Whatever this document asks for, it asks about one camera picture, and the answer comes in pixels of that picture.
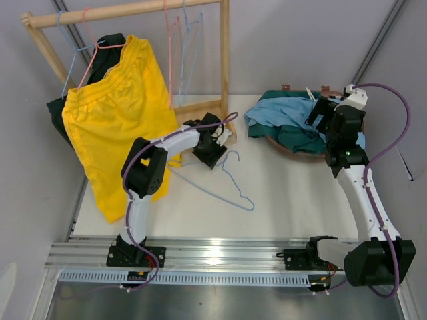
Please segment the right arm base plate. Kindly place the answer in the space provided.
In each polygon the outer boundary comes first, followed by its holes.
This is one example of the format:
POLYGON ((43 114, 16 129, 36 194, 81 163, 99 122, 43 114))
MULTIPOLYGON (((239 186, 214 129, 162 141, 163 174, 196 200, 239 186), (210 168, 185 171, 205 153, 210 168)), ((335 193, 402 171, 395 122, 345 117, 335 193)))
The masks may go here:
POLYGON ((331 266, 335 267, 336 271, 342 270, 307 249, 284 249, 276 253, 276 257, 284 262, 288 271, 328 271, 331 266))

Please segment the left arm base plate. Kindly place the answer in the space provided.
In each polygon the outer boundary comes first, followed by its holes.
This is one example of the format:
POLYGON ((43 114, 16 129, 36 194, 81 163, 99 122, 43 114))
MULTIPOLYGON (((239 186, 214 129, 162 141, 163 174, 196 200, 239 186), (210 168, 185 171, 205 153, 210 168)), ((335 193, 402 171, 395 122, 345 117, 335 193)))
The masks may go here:
MULTIPOLYGON (((147 246, 146 249, 157 257, 159 268, 164 268, 166 251, 165 247, 147 246)), ((148 268, 153 257, 138 248, 131 248, 130 252, 121 250, 117 245, 109 248, 106 265, 108 267, 140 267, 148 268)))

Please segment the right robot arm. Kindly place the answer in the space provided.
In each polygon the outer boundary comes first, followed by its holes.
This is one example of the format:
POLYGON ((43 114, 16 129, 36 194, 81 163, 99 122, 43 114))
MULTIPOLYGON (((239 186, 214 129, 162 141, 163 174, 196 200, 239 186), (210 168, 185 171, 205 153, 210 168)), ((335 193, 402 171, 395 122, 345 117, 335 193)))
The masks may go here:
POLYGON ((326 136, 326 163, 348 200, 358 242, 349 244, 335 236, 311 237, 304 259, 312 269, 327 262, 343 269, 354 287, 398 288, 416 248, 393 226, 375 188, 371 162, 357 143, 364 116, 360 108, 320 97, 306 120, 326 136))

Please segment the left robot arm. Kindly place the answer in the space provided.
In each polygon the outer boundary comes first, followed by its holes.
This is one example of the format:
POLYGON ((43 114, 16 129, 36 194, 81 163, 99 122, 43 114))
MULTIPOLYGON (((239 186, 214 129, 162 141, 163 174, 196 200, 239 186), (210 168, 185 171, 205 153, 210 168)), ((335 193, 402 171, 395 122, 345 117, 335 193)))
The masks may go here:
POLYGON ((125 229, 116 239, 121 258, 129 266, 140 265, 147 254, 147 214, 151 198, 164 184, 167 164, 173 157, 190 150, 200 162, 213 169, 227 150, 220 142, 227 136, 226 123, 206 113, 203 119, 186 121, 166 136, 152 140, 139 137, 133 142, 121 170, 123 189, 127 193, 125 229))

